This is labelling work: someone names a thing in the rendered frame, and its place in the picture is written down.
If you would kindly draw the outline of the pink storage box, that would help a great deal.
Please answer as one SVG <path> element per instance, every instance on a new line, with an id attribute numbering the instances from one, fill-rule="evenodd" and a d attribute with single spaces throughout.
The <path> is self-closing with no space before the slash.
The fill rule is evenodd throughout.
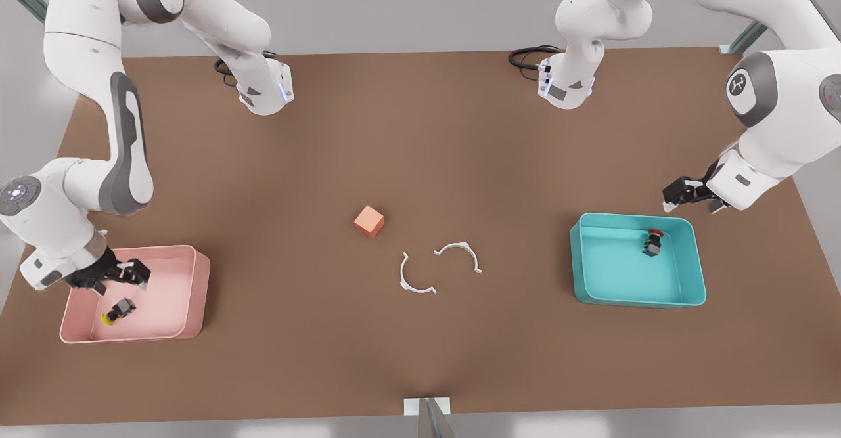
<path id="1" fill-rule="evenodd" d="M 75 289 L 69 294 L 60 327 L 66 344 L 121 343 L 189 339 L 202 328 L 210 261 L 192 246 L 117 248 L 120 261 L 138 259 L 150 268 L 147 290 L 109 280 L 107 292 Z M 135 312 L 108 326 L 101 320 L 117 301 L 129 298 Z"/>

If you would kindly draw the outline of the yellow push button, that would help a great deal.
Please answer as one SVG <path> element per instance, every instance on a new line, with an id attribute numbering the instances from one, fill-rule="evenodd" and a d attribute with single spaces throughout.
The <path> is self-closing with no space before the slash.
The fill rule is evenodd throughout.
<path id="1" fill-rule="evenodd" d="M 117 303 L 115 303 L 107 312 L 102 313 L 101 321 L 105 325 L 112 326 L 121 318 L 125 318 L 130 315 L 130 313 L 135 312 L 135 310 L 136 306 L 134 301 L 128 297 L 124 297 L 123 299 L 117 301 Z"/>

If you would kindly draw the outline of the orange cube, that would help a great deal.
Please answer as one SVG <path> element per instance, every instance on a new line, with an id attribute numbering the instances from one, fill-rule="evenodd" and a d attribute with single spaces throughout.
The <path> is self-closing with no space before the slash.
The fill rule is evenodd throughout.
<path id="1" fill-rule="evenodd" d="M 385 218 L 381 213 L 370 206 L 366 206 L 355 218 L 354 225 L 367 237 L 375 238 L 384 226 L 384 222 Z"/>

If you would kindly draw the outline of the white curved clip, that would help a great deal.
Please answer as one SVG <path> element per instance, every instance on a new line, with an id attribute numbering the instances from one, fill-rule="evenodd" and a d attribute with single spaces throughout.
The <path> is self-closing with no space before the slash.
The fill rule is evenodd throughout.
<path id="1" fill-rule="evenodd" d="M 469 253 L 469 255 L 472 258 L 472 270 L 475 273 L 478 273 L 478 274 L 483 273 L 483 270 L 480 268 L 480 262 L 478 261 L 478 256 L 476 255 L 476 252 L 474 251 L 474 249 L 472 249 L 472 247 L 470 246 L 470 244 L 468 242 L 462 241 L 462 242 L 453 242 L 453 243 L 445 244 L 445 246 L 442 246 L 441 248 L 439 248 L 437 250 L 433 250 L 433 254 L 436 255 L 436 256 L 441 256 L 444 252 L 447 252 L 448 250 L 452 250 L 452 249 L 460 249 L 460 250 L 464 250 L 465 252 Z"/>
<path id="2" fill-rule="evenodd" d="M 433 286 L 429 286 L 429 288 L 418 289 L 409 284 L 408 280 L 405 277 L 405 266 L 409 260 L 409 255 L 408 253 L 403 252 L 402 256 L 403 259 L 399 267 L 400 286 L 402 286 L 402 288 L 406 291 L 414 292 L 415 294 L 429 294 L 430 292 L 432 292 L 432 294 L 437 294 L 438 291 L 436 291 L 436 289 Z"/>

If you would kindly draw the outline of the blue storage box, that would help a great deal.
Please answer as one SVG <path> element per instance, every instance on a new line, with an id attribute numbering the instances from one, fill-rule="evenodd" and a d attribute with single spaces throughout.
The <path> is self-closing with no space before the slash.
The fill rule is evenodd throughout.
<path id="1" fill-rule="evenodd" d="M 649 229 L 660 255 L 642 252 Z M 693 226 L 679 217 L 584 213 L 570 231 L 574 293 L 582 303 L 681 309 L 706 302 Z"/>

